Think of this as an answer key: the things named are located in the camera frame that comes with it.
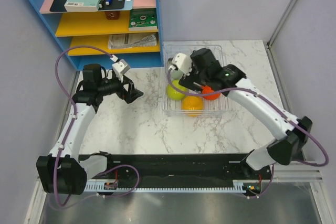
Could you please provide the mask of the red-orange bowl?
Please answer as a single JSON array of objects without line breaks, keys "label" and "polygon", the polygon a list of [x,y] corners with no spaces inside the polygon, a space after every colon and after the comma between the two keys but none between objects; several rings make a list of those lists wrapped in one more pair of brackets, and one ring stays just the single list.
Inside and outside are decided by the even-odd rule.
[{"label": "red-orange bowl", "polygon": [[202,94],[205,100],[214,101],[220,97],[220,93],[214,94],[214,90],[209,86],[202,86]]}]

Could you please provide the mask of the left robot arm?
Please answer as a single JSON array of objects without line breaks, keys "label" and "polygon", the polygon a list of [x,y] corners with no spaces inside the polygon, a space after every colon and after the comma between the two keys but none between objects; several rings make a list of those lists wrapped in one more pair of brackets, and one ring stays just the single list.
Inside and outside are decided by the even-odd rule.
[{"label": "left robot arm", "polygon": [[93,177],[111,178],[114,175],[115,165],[104,155],[93,154],[80,161],[79,151],[87,128],[105,96],[116,94],[127,104],[143,96],[143,92],[125,76],[129,69],[130,66],[120,60],[112,65],[112,77],[107,78],[102,74],[101,65],[84,66],[83,79],[72,96],[73,107],[61,135],[49,154],[40,156],[36,162],[45,192],[80,195]]}]

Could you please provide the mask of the mint green flower bowl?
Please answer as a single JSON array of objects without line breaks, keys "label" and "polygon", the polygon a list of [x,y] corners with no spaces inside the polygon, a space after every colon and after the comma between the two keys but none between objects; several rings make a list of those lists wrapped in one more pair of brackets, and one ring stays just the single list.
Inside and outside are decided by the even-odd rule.
[{"label": "mint green flower bowl", "polygon": [[[172,64],[172,60],[173,58],[169,58],[167,63],[168,63],[168,66],[170,66]],[[180,80],[181,78],[183,77],[183,72],[178,70],[178,69],[175,69],[175,70],[172,70],[171,71],[171,78],[173,80]]]}]

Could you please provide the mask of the yellow-orange bowl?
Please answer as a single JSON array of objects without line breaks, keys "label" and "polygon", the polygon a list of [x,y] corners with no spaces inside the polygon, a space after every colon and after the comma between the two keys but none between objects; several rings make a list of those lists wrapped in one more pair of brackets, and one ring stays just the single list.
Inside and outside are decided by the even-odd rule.
[{"label": "yellow-orange bowl", "polygon": [[182,100],[181,108],[188,116],[199,116],[203,113],[203,99],[201,97],[186,96]]}]

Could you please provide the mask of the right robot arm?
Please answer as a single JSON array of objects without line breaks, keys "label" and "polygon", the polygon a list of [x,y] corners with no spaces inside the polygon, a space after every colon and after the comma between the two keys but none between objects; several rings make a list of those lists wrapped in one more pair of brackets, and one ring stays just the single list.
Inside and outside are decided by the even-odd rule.
[{"label": "right robot arm", "polygon": [[308,138],[302,131],[312,127],[308,117],[299,119],[275,103],[267,103],[243,71],[233,64],[222,66],[210,49],[194,50],[191,55],[177,53],[172,66],[183,73],[180,85],[195,92],[200,92],[202,86],[221,91],[247,109],[273,135],[274,140],[243,159],[240,172],[245,178],[254,178],[259,170],[274,163],[289,165],[306,144]]}]

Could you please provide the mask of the lime green bowl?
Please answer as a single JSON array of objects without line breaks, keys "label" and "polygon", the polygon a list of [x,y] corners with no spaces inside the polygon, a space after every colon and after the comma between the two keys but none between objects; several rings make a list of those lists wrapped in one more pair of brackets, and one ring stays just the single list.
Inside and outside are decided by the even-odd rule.
[{"label": "lime green bowl", "polygon": [[179,84],[179,80],[173,80],[172,83],[173,85],[168,84],[166,87],[167,96],[175,101],[182,100],[185,97],[185,94],[175,90],[173,87],[176,87],[183,92],[188,92],[188,89],[186,87],[181,86]]}]

